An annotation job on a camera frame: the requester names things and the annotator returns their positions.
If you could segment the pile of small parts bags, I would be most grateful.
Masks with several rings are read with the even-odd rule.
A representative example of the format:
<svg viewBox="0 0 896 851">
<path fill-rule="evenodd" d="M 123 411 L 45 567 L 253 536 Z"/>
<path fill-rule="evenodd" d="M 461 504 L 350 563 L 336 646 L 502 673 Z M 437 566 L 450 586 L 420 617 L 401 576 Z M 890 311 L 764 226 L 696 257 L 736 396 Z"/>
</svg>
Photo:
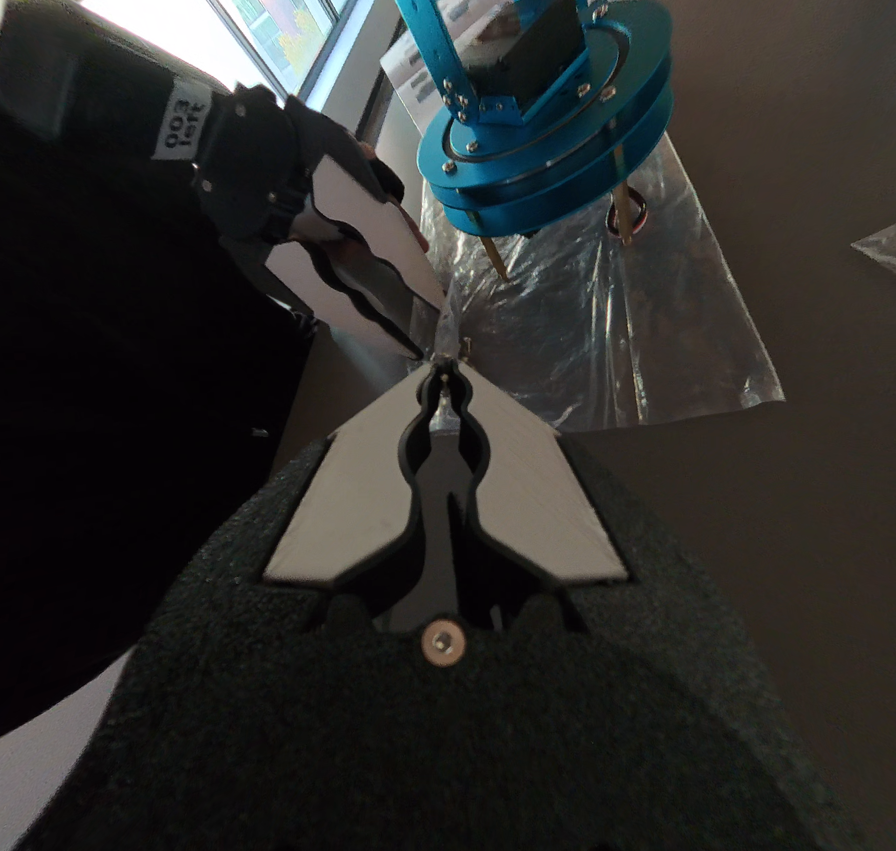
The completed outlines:
<svg viewBox="0 0 896 851">
<path fill-rule="evenodd" d="M 895 224 L 851 244 L 851 247 L 895 274 Z"/>
</svg>

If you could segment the large paned window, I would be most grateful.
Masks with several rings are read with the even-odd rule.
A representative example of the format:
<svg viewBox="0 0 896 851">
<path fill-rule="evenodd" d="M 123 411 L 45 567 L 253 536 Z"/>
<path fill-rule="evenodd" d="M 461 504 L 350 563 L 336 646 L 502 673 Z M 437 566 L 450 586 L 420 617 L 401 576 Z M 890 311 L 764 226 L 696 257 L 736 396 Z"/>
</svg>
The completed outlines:
<svg viewBox="0 0 896 851">
<path fill-rule="evenodd" d="M 75 0 L 226 87 L 324 110 L 377 0 Z"/>
</svg>

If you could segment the large clear plastic bag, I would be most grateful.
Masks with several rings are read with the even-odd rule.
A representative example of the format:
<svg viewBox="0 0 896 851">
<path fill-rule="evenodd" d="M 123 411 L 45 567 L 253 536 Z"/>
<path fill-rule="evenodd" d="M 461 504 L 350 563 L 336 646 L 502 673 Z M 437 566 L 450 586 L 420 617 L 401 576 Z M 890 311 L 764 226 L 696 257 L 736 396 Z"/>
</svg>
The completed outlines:
<svg viewBox="0 0 896 851">
<path fill-rule="evenodd" d="M 668 133 L 630 179 L 630 245 L 604 197 L 532 238 L 500 237 L 503 281 L 423 185 L 428 254 L 462 290 L 471 365 L 563 432 L 657 425 L 783 402 L 777 371 Z"/>
</svg>

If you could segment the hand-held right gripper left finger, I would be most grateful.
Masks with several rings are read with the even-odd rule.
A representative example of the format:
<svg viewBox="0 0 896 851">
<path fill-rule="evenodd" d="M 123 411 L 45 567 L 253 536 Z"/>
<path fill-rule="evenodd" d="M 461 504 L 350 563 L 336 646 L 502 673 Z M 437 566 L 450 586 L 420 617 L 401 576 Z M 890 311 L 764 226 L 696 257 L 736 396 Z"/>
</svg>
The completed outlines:
<svg viewBox="0 0 896 851">
<path fill-rule="evenodd" d="M 409 592 L 425 563 L 420 467 L 439 370 L 424 365 L 331 436 L 267 564 L 273 585 Z"/>
</svg>

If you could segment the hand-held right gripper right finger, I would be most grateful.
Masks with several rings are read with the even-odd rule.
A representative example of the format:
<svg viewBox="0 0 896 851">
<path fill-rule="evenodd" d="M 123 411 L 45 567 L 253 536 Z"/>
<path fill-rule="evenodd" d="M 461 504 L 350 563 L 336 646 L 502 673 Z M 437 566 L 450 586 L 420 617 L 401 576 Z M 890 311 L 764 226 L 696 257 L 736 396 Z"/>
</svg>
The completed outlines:
<svg viewBox="0 0 896 851">
<path fill-rule="evenodd" d="M 454 502 L 458 608 L 477 628 L 507 629 L 534 596 L 629 580 L 622 555 L 552 425 L 470 366 L 444 370 L 470 472 Z"/>
</svg>

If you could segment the dark grey desk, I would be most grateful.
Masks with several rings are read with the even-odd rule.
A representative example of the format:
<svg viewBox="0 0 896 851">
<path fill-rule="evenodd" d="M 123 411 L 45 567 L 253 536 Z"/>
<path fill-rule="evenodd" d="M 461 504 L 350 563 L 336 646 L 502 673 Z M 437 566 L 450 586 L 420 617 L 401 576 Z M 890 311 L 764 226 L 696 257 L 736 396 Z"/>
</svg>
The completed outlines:
<svg viewBox="0 0 896 851">
<path fill-rule="evenodd" d="M 703 562 L 894 849 L 894 0 L 657 0 L 671 140 L 786 401 L 583 444 Z"/>
</svg>

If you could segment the small clear screw bag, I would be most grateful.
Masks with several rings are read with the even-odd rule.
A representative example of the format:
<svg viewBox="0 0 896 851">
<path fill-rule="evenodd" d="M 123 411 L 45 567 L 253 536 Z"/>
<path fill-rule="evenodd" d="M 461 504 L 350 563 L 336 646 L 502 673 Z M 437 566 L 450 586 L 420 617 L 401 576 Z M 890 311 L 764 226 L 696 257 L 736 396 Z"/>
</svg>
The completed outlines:
<svg viewBox="0 0 896 851">
<path fill-rule="evenodd" d="M 433 319 L 427 313 L 420 316 L 419 327 L 423 334 L 424 352 L 430 359 L 440 360 L 451 357 L 458 362 L 471 363 L 472 340 L 462 331 L 463 301 L 459 279 L 450 279 L 444 305 Z M 442 387 L 438 405 L 429 422 L 433 435 L 457 434 L 461 429 L 461 419 L 451 400 L 451 393 Z"/>
</svg>

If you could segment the person's left hand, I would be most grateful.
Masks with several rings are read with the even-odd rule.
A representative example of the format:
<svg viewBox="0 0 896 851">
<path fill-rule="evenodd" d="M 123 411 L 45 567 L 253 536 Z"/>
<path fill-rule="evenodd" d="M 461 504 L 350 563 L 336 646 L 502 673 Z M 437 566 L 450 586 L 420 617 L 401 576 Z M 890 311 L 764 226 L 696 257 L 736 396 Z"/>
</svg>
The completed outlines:
<svg viewBox="0 0 896 851">
<path fill-rule="evenodd" d="M 420 231 L 418 223 L 412 218 L 408 211 L 403 207 L 403 199 L 405 196 L 405 186 L 395 173 L 386 163 L 379 159 L 375 149 L 369 143 L 357 140 L 360 150 L 365 158 L 371 162 L 372 170 L 377 178 L 381 188 L 386 193 L 387 201 L 398 208 L 402 218 L 408 224 L 415 239 L 417 240 L 421 250 L 427 252 L 429 242 Z"/>
</svg>

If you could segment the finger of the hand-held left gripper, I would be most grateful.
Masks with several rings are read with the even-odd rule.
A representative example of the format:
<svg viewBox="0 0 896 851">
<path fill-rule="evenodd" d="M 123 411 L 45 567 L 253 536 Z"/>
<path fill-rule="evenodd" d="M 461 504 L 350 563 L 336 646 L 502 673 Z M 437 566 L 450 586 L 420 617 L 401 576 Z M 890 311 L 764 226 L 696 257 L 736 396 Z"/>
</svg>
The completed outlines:
<svg viewBox="0 0 896 851">
<path fill-rule="evenodd" d="M 337 276 L 378 310 L 408 310 L 415 300 L 442 308 L 442 286 L 400 207 L 380 201 L 325 154 L 311 175 L 301 240 L 336 244 L 345 239 L 360 250 L 337 255 Z"/>
<path fill-rule="evenodd" d="M 265 266 L 331 329 L 351 335 L 371 349 L 420 361 L 423 353 L 382 304 L 339 270 L 326 252 L 299 242 L 277 244 Z"/>
</svg>

